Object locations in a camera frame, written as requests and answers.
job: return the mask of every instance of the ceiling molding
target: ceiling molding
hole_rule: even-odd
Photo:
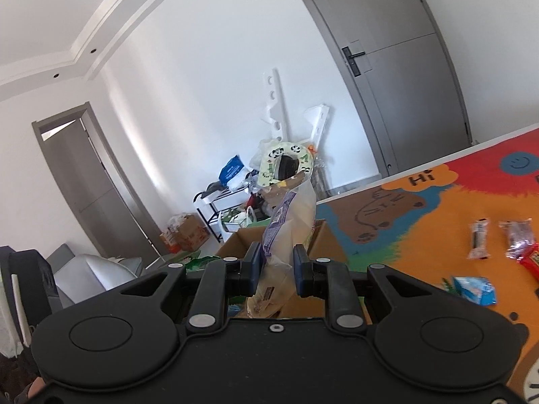
[[[72,77],[93,79],[125,38],[163,1],[103,0],[69,50],[0,66],[0,101]]]

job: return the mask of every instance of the doorway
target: doorway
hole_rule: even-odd
[[[160,229],[112,154],[89,103],[33,122],[39,145],[67,204],[104,258],[166,254]]]
[[[304,0],[382,176],[471,145],[451,61],[423,0]]]

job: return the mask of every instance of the snack package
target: snack package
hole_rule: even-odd
[[[474,304],[487,306],[496,303],[496,291],[486,278],[454,276],[453,285],[460,296]]]
[[[530,246],[518,262],[528,269],[535,279],[539,280],[539,243]]]
[[[529,218],[522,222],[500,222],[500,227],[507,233],[509,248],[506,256],[513,260],[522,258],[527,249],[535,244],[535,235],[532,231],[532,220]]]
[[[230,191],[238,190],[245,186],[245,178],[249,170],[243,165],[239,155],[230,158],[219,174],[219,181]]]
[[[487,252],[487,226],[487,218],[480,218],[470,225],[470,229],[472,230],[472,250],[468,254],[468,259],[484,260],[490,256]]]
[[[308,249],[315,213],[316,195],[310,180],[288,191],[281,204],[276,206],[262,238],[266,264],[260,274],[257,292],[247,298],[249,317],[270,317],[296,293],[292,250],[296,244]]]

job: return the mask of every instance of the blue snack package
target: blue snack package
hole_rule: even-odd
[[[219,181],[223,185],[223,187],[226,187],[228,184],[228,181],[230,181],[234,176],[236,176],[243,168],[242,160],[239,159],[239,156],[236,155],[233,158],[230,158],[230,160],[226,163],[226,165],[221,170],[221,174],[219,175]]]
[[[454,276],[453,285],[460,296],[474,304],[487,306],[496,303],[496,291],[486,278]]]

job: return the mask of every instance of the wrapped candy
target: wrapped candy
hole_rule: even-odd
[[[453,285],[460,296],[474,304],[487,306],[496,303],[496,291],[486,278],[454,276]]]
[[[470,225],[472,230],[472,250],[468,254],[469,259],[483,260],[490,256],[487,252],[487,226],[487,218],[481,218]]]
[[[530,271],[530,273],[539,280],[539,244],[535,243],[530,246],[518,261],[522,266]]]
[[[535,235],[532,231],[532,220],[529,218],[522,222],[500,222],[500,227],[507,233],[509,248],[506,256],[519,260],[530,246],[535,244]]]

